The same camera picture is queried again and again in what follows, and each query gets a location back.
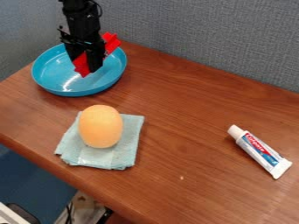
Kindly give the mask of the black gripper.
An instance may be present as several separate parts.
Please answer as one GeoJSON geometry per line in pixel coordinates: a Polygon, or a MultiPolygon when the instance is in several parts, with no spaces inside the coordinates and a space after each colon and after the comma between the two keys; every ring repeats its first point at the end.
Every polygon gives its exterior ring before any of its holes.
{"type": "Polygon", "coordinates": [[[78,67],[84,62],[84,51],[88,58],[88,70],[93,73],[102,66],[105,56],[104,40],[98,35],[102,10],[85,8],[82,10],[62,9],[69,31],[60,31],[60,41],[65,46],[70,62],[78,67]]]}

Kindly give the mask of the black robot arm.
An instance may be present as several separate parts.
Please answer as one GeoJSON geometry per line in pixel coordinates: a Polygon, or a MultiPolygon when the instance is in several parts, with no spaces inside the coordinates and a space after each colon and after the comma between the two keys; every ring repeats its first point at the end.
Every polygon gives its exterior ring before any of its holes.
{"type": "Polygon", "coordinates": [[[94,73],[105,58],[105,41],[98,35],[102,10],[93,0],[58,0],[69,31],[61,28],[60,41],[65,46],[74,71],[81,77],[94,73]]]}

